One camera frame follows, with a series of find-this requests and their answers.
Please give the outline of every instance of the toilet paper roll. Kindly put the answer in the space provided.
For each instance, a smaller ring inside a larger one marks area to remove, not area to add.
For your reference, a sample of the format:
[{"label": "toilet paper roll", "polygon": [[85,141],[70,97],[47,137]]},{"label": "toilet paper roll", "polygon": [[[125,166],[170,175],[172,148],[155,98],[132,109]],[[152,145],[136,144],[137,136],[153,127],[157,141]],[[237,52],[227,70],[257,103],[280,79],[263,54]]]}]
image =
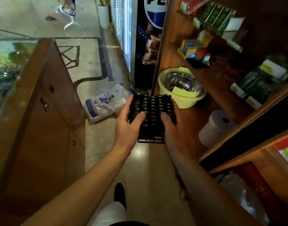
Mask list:
[{"label": "toilet paper roll", "polygon": [[213,147],[226,133],[236,127],[235,122],[224,110],[215,110],[209,122],[200,130],[199,140],[208,148]]}]

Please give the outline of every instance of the yellow bowl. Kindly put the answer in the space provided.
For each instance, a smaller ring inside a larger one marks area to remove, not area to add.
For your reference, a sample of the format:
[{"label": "yellow bowl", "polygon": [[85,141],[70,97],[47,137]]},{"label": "yellow bowl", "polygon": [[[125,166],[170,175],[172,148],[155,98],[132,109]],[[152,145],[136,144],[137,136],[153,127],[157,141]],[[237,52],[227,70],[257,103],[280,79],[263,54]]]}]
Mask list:
[{"label": "yellow bowl", "polygon": [[194,106],[197,101],[203,99],[206,96],[207,91],[205,90],[205,88],[204,88],[204,93],[202,95],[200,95],[199,97],[194,97],[194,98],[182,97],[167,90],[162,84],[161,77],[172,72],[182,72],[182,73],[190,74],[190,75],[193,75],[193,74],[186,68],[169,68],[169,69],[162,71],[159,75],[158,83],[160,86],[160,94],[162,95],[170,94],[172,98],[175,100],[179,108],[190,108]]}]

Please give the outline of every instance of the floor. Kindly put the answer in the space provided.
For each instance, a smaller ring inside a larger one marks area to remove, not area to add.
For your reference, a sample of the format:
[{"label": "floor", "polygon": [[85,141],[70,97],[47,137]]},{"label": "floor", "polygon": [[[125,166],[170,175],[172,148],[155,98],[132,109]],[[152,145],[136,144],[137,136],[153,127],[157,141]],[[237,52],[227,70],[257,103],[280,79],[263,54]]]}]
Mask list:
[{"label": "floor", "polygon": [[[129,87],[127,72],[118,56],[110,29],[99,26],[95,0],[77,0],[76,21],[85,27],[64,31],[69,18],[56,13],[57,0],[0,0],[0,38],[56,37],[82,103],[122,84]],[[55,21],[46,21],[51,15]],[[86,171],[101,160],[114,142],[116,115],[101,122],[86,121]],[[158,225],[195,225],[174,168],[162,144],[137,143],[103,198],[97,213],[113,201],[114,187],[122,182],[126,191],[127,218]]]}]

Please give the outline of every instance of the person's left hand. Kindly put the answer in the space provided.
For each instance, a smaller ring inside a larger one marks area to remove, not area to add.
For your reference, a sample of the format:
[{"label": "person's left hand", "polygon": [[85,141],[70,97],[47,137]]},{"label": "person's left hand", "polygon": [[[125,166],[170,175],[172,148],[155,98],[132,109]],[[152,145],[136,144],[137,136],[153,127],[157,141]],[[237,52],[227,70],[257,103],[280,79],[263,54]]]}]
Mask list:
[{"label": "person's left hand", "polygon": [[133,96],[131,96],[125,103],[120,116],[117,119],[115,127],[115,142],[113,145],[113,148],[123,150],[127,156],[131,153],[131,150],[137,142],[140,126],[146,115],[144,112],[140,112],[131,124],[127,122],[127,116],[132,100]]}]

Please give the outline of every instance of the black shoe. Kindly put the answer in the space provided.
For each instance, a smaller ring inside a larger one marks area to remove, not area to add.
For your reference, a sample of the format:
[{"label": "black shoe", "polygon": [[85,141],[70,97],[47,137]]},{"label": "black shoe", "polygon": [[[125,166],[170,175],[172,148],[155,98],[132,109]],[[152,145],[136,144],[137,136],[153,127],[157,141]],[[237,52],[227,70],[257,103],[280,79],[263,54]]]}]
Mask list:
[{"label": "black shoe", "polygon": [[121,183],[117,183],[114,195],[115,195],[115,201],[120,202],[126,210],[125,192],[124,187]]}]

